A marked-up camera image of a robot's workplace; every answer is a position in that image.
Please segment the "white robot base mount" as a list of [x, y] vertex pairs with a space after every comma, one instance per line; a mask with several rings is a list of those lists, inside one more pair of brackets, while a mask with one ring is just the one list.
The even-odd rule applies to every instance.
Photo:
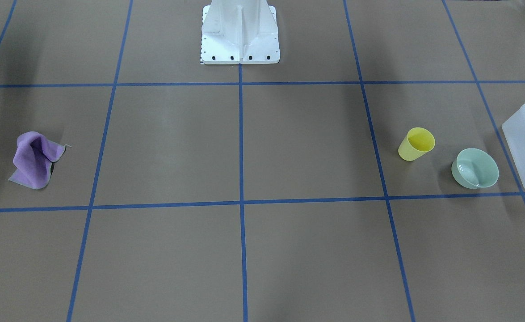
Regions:
[[213, 0], [202, 9], [205, 65], [277, 64], [277, 11], [266, 0]]

